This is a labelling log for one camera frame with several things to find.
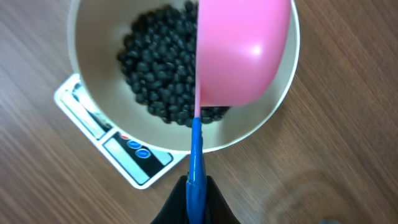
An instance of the blue handle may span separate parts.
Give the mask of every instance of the blue handle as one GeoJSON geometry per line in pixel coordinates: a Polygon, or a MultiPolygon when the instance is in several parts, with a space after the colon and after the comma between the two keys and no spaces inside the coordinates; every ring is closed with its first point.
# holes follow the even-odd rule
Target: blue handle
{"type": "Polygon", "coordinates": [[[203,224],[206,207],[206,170],[200,118],[192,123],[192,145],[187,180],[187,213],[190,224],[203,224]]]}

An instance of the blue button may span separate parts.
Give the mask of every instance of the blue button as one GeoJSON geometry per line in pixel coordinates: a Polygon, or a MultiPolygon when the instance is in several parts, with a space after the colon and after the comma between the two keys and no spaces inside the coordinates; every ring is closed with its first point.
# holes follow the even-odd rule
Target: blue button
{"type": "Polygon", "coordinates": [[[130,140],[127,142],[127,146],[129,146],[132,149],[139,149],[141,148],[141,144],[139,144],[138,142],[135,142],[133,140],[130,140]]]}
{"type": "Polygon", "coordinates": [[[150,156],[150,152],[147,149],[138,149],[136,151],[136,156],[141,159],[147,159],[150,156]]]}

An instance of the wooden table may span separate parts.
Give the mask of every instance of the wooden table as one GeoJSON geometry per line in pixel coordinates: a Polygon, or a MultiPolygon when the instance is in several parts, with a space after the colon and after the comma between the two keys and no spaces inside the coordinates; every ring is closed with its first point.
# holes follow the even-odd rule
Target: wooden table
{"type": "MultiPolygon", "coordinates": [[[[149,223],[187,160],[136,190],[55,106],[70,1],[0,2],[0,223],[149,223]]],[[[398,223],[398,1],[297,7],[289,94],[207,172],[242,223],[398,223]]]]}

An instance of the white scale body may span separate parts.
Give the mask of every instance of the white scale body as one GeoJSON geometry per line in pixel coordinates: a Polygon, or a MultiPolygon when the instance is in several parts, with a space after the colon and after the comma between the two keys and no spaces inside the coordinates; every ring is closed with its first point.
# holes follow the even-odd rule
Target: white scale body
{"type": "Polygon", "coordinates": [[[137,189],[148,188],[187,156],[140,145],[109,124],[86,94],[78,74],[60,86],[54,100],[99,152],[137,189]]]}

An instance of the pink scoop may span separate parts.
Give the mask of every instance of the pink scoop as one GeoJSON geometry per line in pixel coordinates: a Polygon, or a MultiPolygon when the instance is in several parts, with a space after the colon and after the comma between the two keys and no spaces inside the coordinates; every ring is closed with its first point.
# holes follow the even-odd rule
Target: pink scoop
{"type": "Polygon", "coordinates": [[[200,0],[200,106],[241,106],[260,98],[278,71],[290,9],[290,0],[200,0]]]}

